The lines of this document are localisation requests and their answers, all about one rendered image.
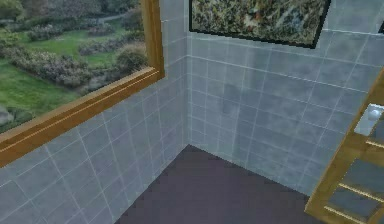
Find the wooden framed window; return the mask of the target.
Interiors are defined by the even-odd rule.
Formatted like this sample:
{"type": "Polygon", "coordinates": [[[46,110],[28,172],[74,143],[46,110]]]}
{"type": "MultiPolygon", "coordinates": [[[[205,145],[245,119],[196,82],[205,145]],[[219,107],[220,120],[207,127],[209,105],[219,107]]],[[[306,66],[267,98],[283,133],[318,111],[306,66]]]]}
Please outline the wooden framed window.
{"type": "Polygon", "coordinates": [[[0,168],[165,77],[160,2],[140,3],[148,66],[0,134],[0,168]]]}

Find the black framed speckled picture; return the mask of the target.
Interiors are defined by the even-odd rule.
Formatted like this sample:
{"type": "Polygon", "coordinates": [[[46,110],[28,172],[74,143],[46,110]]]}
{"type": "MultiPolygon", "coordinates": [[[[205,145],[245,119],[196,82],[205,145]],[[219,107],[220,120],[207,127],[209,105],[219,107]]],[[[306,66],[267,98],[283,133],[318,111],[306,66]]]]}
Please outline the black framed speckled picture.
{"type": "Polygon", "coordinates": [[[189,31],[315,49],[331,0],[189,0],[189,31]]]}

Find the wooden glass panel door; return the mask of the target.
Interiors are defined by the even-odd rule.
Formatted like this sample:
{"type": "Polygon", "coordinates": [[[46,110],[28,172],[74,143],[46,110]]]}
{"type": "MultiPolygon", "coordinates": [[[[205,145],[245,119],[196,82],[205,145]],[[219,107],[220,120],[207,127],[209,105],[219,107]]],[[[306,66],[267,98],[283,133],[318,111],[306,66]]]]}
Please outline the wooden glass panel door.
{"type": "Polygon", "coordinates": [[[384,68],[305,206],[326,224],[384,224],[384,112],[368,136],[354,132],[370,103],[384,106],[384,68]]]}

